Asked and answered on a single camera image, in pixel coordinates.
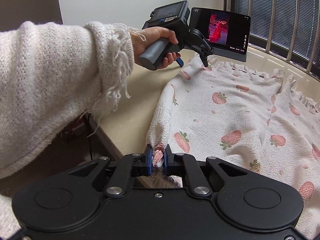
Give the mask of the person left hand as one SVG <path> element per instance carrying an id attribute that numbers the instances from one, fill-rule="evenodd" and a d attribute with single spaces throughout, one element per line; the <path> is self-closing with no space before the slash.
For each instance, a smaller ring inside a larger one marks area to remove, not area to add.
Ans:
<path id="1" fill-rule="evenodd" d="M 131 33 L 135 63 L 149 70 L 166 68 L 180 57 L 174 31 L 151 27 Z"/>

